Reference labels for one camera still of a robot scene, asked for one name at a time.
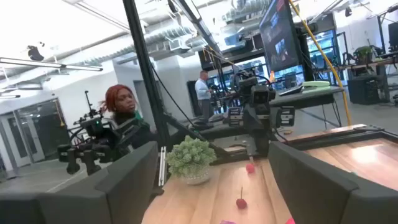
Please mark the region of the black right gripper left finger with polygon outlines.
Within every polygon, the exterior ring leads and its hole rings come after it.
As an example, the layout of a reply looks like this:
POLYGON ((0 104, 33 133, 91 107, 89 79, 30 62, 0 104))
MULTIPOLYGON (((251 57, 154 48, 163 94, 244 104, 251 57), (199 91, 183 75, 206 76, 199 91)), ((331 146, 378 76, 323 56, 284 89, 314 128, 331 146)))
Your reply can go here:
POLYGON ((158 161, 156 142, 54 193, 1 194, 1 223, 140 223, 158 161))

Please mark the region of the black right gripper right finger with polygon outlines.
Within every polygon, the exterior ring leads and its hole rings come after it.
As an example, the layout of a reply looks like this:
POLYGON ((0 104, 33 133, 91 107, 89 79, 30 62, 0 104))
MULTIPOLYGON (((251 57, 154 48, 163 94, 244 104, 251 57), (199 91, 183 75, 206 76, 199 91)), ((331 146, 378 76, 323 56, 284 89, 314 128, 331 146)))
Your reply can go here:
POLYGON ((281 142, 269 162, 295 223, 397 223, 397 191, 281 142))

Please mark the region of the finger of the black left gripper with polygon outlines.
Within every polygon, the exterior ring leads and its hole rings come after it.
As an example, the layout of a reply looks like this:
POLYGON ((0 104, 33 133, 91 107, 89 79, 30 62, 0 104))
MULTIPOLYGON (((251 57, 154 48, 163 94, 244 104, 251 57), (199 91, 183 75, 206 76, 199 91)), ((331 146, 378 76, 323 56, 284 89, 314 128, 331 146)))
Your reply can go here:
POLYGON ((277 110, 276 126, 292 127, 295 124, 295 108, 293 106, 283 106, 277 110))
POLYGON ((228 124, 231 127, 243 125, 243 112, 240 107, 230 107, 228 110, 228 124))

